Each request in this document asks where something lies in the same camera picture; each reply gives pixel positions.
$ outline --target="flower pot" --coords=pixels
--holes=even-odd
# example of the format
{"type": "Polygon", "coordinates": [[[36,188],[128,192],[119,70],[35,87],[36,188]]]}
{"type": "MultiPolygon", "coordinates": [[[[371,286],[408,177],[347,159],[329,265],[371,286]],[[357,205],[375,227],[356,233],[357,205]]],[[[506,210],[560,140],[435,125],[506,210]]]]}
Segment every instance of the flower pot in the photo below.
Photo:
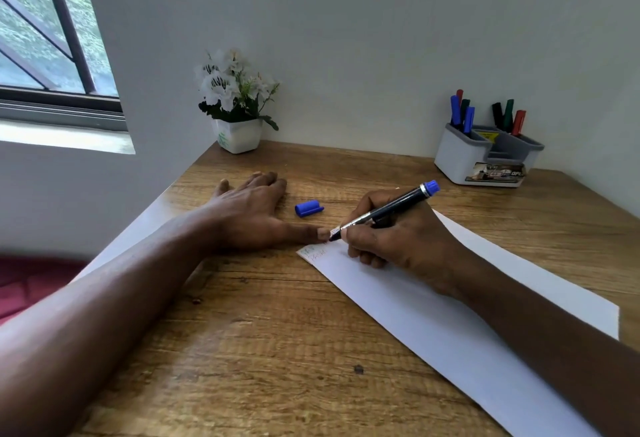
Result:
{"type": "Polygon", "coordinates": [[[232,154],[254,150],[262,136],[262,120],[259,118],[235,123],[216,120],[216,127],[220,147],[232,154]]]}

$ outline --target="finger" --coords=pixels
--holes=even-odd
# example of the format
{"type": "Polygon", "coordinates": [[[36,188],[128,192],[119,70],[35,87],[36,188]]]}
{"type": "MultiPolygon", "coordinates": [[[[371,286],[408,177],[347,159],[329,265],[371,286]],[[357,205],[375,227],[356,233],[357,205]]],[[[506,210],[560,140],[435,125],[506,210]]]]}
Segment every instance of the finger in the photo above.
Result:
{"type": "Polygon", "coordinates": [[[374,256],[375,255],[373,255],[372,253],[364,251],[360,253],[360,263],[364,263],[365,265],[371,265],[371,262],[374,256]]]}
{"type": "Polygon", "coordinates": [[[269,186],[269,191],[271,192],[271,197],[273,198],[274,204],[280,200],[284,193],[287,191],[287,180],[286,179],[278,179],[271,186],[269,186]]]}
{"type": "Polygon", "coordinates": [[[278,179],[276,172],[267,172],[266,174],[254,177],[252,181],[249,182],[248,187],[270,186],[276,179],[278,179]]]}
{"type": "Polygon", "coordinates": [[[218,186],[214,189],[213,197],[218,197],[219,195],[224,194],[228,190],[229,190],[229,181],[227,181],[226,179],[222,179],[218,183],[218,186]]]}
{"type": "Polygon", "coordinates": [[[285,223],[276,218],[272,218],[273,236],[276,243],[322,243],[329,240],[330,230],[328,228],[318,228],[310,224],[285,223]]]}
{"type": "Polygon", "coordinates": [[[245,182],[243,182],[236,188],[236,191],[241,191],[243,189],[246,189],[246,187],[249,185],[249,182],[253,181],[259,175],[262,175],[262,172],[260,172],[260,170],[258,172],[254,172],[252,175],[249,176],[249,178],[245,182]]]}
{"type": "Polygon", "coordinates": [[[386,264],[387,264],[387,260],[384,260],[379,256],[374,256],[373,260],[371,260],[371,266],[374,269],[382,269],[386,264]]]}
{"type": "Polygon", "coordinates": [[[401,254],[402,247],[398,246],[394,228],[374,230],[370,226],[359,224],[342,230],[341,236],[349,246],[368,251],[389,262],[396,262],[396,258],[401,254]]]}
{"type": "Polygon", "coordinates": [[[384,206],[390,201],[402,196],[408,191],[404,191],[402,189],[394,189],[394,190],[380,190],[380,191],[370,191],[367,192],[360,202],[358,206],[347,216],[340,225],[347,224],[349,221],[355,220],[358,216],[362,216],[365,213],[368,213],[375,207],[384,206]]]}
{"type": "Polygon", "coordinates": [[[356,256],[360,256],[360,253],[362,253],[361,250],[358,250],[356,247],[352,247],[351,245],[349,245],[349,249],[347,250],[347,254],[351,258],[356,258],[356,256]]]}

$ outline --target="wood grain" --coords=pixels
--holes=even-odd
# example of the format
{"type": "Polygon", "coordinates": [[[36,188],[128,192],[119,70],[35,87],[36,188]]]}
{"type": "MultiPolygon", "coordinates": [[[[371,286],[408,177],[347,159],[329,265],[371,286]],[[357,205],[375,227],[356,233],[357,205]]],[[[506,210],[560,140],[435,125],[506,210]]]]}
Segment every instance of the wood grain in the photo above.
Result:
{"type": "MultiPolygon", "coordinates": [[[[436,179],[431,205],[621,307],[640,350],[640,221],[568,176],[518,189],[452,184],[431,159],[264,141],[214,145],[164,196],[180,209],[256,170],[289,180],[278,214],[333,227],[362,195],[436,179]]],[[[500,436],[478,405],[400,344],[291,247],[211,258],[189,279],[73,433],[84,436],[500,436]]]]}

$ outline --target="fingernail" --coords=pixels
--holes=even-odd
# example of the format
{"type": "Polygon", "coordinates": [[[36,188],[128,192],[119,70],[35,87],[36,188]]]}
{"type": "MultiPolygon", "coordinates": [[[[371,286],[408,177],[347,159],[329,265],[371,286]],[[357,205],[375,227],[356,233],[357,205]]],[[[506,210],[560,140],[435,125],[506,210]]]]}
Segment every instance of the fingernail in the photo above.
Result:
{"type": "Polygon", "coordinates": [[[318,228],[318,240],[327,241],[331,236],[331,230],[328,228],[318,228]]]}

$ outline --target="blue marker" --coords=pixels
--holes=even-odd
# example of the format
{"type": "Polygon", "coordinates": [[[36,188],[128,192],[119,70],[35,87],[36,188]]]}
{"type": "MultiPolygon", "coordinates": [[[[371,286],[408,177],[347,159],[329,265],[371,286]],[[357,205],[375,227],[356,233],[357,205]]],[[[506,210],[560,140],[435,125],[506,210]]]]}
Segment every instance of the blue marker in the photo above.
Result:
{"type": "Polygon", "coordinates": [[[460,120],[460,102],[458,101],[458,96],[453,95],[451,97],[451,125],[454,128],[460,129],[460,125],[462,121],[460,120]]]}
{"type": "Polygon", "coordinates": [[[331,230],[331,237],[329,238],[329,241],[334,242],[335,240],[340,240],[340,231],[356,224],[366,223],[372,225],[373,228],[376,228],[376,224],[380,223],[383,219],[388,218],[391,214],[403,213],[410,207],[418,204],[420,201],[430,198],[439,190],[440,186],[438,186],[436,181],[423,182],[416,189],[394,199],[388,204],[377,207],[376,209],[369,211],[369,213],[365,213],[355,220],[348,222],[344,226],[333,228],[331,230]]]}
{"type": "Polygon", "coordinates": [[[474,113],[476,113],[476,107],[470,106],[467,109],[467,115],[465,116],[465,127],[462,133],[465,135],[471,134],[471,127],[474,125],[474,113]]]}

